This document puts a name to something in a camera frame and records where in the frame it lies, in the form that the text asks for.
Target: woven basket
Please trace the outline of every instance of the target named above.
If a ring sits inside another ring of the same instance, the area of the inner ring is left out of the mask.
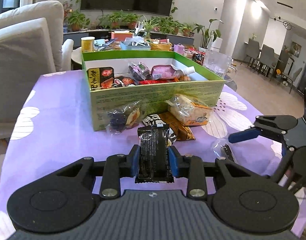
[[[151,50],[158,50],[158,51],[170,51],[172,49],[172,44],[154,44],[148,42],[151,46]]]

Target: purple tablecloth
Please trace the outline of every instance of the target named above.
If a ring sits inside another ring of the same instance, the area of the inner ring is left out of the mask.
[[[85,93],[82,71],[69,71],[41,76],[21,110],[4,160],[0,181],[0,240],[7,239],[14,228],[7,215],[7,201],[18,188],[39,179],[84,156],[95,161],[109,155],[128,154],[138,144],[137,128],[120,135],[94,132],[91,125],[89,99]],[[246,129],[261,115],[252,105],[229,87],[224,86],[212,121],[206,127],[194,127],[193,141],[175,142],[179,152],[194,154],[204,161],[214,161],[210,150],[216,137]],[[257,138],[232,145],[237,162],[261,175],[272,174],[280,162],[281,147],[266,138]],[[97,178],[94,192],[99,191]],[[207,179],[209,192],[215,191]],[[186,179],[172,184],[135,184],[134,178],[121,179],[121,189],[186,191]],[[302,194],[299,216],[292,229],[300,236],[306,223],[306,199]]]

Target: metal screw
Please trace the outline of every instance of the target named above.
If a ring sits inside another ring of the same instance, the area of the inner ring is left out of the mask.
[[[104,197],[114,197],[117,195],[117,190],[113,188],[106,188],[102,191],[102,195]]]
[[[156,196],[157,196],[157,193],[151,192],[151,193],[149,194],[149,196],[150,196],[150,197],[156,197]]]
[[[190,191],[190,195],[192,197],[203,197],[205,195],[205,191],[199,188],[195,188]]]

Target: floor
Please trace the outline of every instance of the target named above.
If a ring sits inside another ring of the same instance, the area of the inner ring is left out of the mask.
[[[254,73],[245,63],[237,64],[237,93],[257,108],[263,115],[293,115],[296,118],[304,114],[304,99],[296,92],[289,94],[289,86],[277,85],[277,81]]]

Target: green cardboard box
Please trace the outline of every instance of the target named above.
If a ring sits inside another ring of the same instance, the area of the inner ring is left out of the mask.
[[[150,69],[154,65],[173,64],[178,68],[194,66],[196,73],[190,75],[190,82],[174,82],[153,85],[139,85],[122,88],[112,88],[91,91],[87,78],[87,69],[95,67],[114,68],[115,76],[130,76],[128,63],[142,62]],[[182,55],[171,51],[100,51],[82,54],[82,69],[85,72],[90,100],[92,123],[94,131],[104,130],[108,125],[106,111],[135,102],[147,100],[146,115],[158,114],[167,111],[164,102],[175,93],[194,96],[208,106],[215,106],[224,86],[224,80]]]

